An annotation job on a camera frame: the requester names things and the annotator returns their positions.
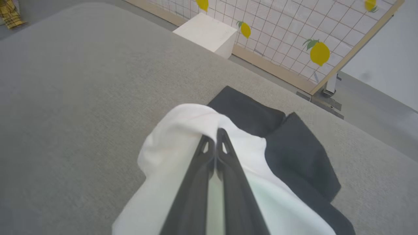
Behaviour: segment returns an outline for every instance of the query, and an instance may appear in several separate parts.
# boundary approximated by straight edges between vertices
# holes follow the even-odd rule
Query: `dark gray fabric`
[[[265,137],[278,128],[286,116],[230,86],[222,89],[208,106],[229,117],[239,129],[260,137]]]
[[[238,128],[265,137],[265,158],[271,171],[337,235],[355,234],[350,221],[330,202],[341,188],[321,143],[295,113],[266,107],[226,86],[209,104]]]

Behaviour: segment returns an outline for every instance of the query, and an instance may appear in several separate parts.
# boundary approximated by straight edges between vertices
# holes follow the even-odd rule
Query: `wire grid panel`
[[[147,0],[184,19],[206,14],[250,35],[235,44],[318,84],[396,0]]]

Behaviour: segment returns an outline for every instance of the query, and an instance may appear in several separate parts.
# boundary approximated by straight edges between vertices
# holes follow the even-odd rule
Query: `yellow lemon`
[[[328,47],[322,43],[319,42],[319,40],[312,40],[308,39],[305,41],[305,43],[308,43],[306,45],[306,50],[311,50],[311,60],[314,63],[317,63],[319,66],[322,66],[325,62],[329,59],[329,49]]]
[[[208,0],[196,0],[197,5],[200,7],[200,9],[204,11],[208,11],[209,2]]]
[[[238,21],[237,24],[238,27],[241,28],[241,33],[244,35],[244,37],[249,38],[251,35],[251,29],[248,24],[242,21]]]
[[[364,7],[367,11],[375,13],[377,11],[376,0],[365,0]]]

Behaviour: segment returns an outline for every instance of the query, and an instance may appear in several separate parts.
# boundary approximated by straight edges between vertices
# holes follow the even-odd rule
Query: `white cloth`
[[[202,134],[216,141],[218,128],[227,131],[271,234],[335,234],[272,173],[264,138],[238,129],[207,106],[184,104],[172,109],[145,140],[138,165],[147,179],[114,222],[114,235],[160,232]]]

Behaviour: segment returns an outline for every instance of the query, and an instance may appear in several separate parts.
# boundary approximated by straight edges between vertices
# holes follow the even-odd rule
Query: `white box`
[[[200,13],[173,33],[227,59],[232,54],[237,29]]]

